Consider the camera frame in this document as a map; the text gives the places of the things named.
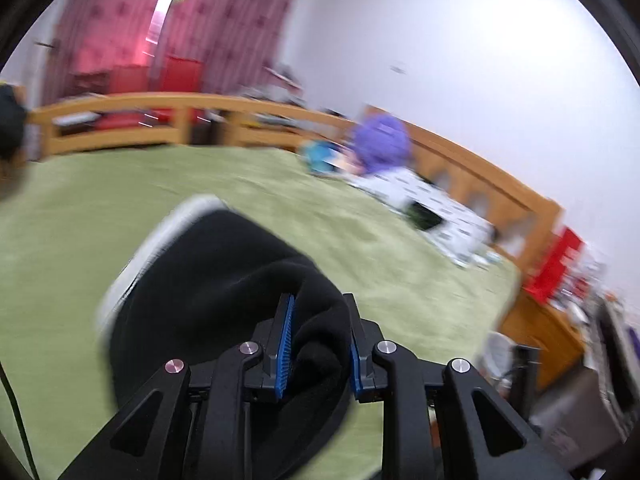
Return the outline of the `black pants white waistband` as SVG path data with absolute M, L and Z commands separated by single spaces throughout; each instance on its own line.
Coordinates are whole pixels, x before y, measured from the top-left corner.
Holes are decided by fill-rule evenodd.
M 116 404 L 171 359 L 200 364 L 249 340 L 283 295 L 294 298 L 291 373 L 256 428 L 254 475 L 293 477 L 349 408 L 348 309 L 312 260 L 216 196 L 192 196 L 163 218 L 102 299 Z

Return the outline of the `white black-dotted pillow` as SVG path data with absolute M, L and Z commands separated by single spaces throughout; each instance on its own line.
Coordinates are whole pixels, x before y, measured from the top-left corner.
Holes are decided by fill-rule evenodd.
M 484 252 L 495 238 L 496 229 L 490 222 L 408 168 L 349 177 L 348 182 L 404 216 L 459 266 Z

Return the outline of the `red box on nightstand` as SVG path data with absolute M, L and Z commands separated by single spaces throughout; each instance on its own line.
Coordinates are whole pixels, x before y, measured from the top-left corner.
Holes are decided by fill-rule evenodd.
M 544 304 L 562 282 L 565 273 L 578 260 L 582 239 L 567 226 L 554 240 L 547 255 L 534 274 L 525 282 L 524 290 L 536 301 Z

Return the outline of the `wooden headboard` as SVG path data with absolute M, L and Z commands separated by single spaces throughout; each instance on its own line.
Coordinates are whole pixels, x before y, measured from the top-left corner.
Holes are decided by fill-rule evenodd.
M 448 195 L 470 206 L 479 200 L 482 216 L 505 236 L 524 229 L 522 247 L 513 254 L 498 242 L 492 248 L 520 271 L 533 270 L 553 238 L 552 230 L 563 208 L 483 157 L 430 130 L 405 122 L 412 144 L 414 169 L 421 177 L 441 183 Z

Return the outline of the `teal patterned cushion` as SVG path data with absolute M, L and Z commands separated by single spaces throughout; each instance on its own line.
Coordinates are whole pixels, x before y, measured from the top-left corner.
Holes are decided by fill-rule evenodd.
M 342 178 L 358 174 L 359 164 L 350 148 L 326 140 L 306 141 L 297 154 L 316 176 Z

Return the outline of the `purple plush toy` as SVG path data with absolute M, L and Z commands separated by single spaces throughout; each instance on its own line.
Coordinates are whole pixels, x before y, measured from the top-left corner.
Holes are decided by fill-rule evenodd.
M 365 174 L 405 167 L 411 143 L 405 125 L 395 116 L 374 113 L 352 130 L 352 151 Z

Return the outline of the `green bed blanket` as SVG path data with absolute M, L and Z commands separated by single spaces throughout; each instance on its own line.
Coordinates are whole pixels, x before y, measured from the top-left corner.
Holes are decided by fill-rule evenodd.
M 422 359 L 475 360 L 510 306 L 508 260 L 462 268 L 399 214 L 262 148 L 148 148 L 51 157 L 1 190 L 1 362 L 24 418 L 2 434 L 54 479 L 111 418 L 99 305 L 184 200 L 213 194 L 314 260 L 365 318 Z

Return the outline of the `maroon patterned curtain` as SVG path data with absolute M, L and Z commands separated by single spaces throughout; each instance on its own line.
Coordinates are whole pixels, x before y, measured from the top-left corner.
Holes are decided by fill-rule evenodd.
M 72 92 L 75 77 L 144 66 L 152 84 L 170 58 L 202 66 L 201 91 L 265 84 L 277 65 L 293 0 L 67 0 L 43 79 L 43 103 Z

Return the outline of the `black garment on footboard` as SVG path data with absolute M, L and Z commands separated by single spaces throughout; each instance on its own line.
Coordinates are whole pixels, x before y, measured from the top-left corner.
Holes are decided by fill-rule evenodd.
M 2 84 L 0 88 L 0 158 L 11 160 L 21 148 L 25 135 L 26 108 L 17 101 L 14 88 Z

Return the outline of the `wooden bed side rail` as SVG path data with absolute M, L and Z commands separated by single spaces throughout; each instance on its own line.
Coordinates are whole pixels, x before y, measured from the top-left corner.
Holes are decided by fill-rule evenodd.
M 131 112 L 168 108 L 174 113 L 167 126 L 135 126 L 61 136 L 56 118 L 85 112 Z M 153 144 L 182 144 L 190 142 L 192 110 L 221 110 L 228 112 L 232 120 L 231 140 L 239 140 L 242 121 L 246 115 L 267 114 L 306 120 L 327 125 L 338 132 L 348 130 L 354 123 L 346 118 L 306 110 L 294 105 L 269 101 L 220 96 L 209 93 L 186 92 L 138 92 L 73 99 L 38 107 L 28 113 L 26 122 L 40 128 L 41 155 L 61 155 L 76 152 L 103 150 L 104 148 L 126 148 Z

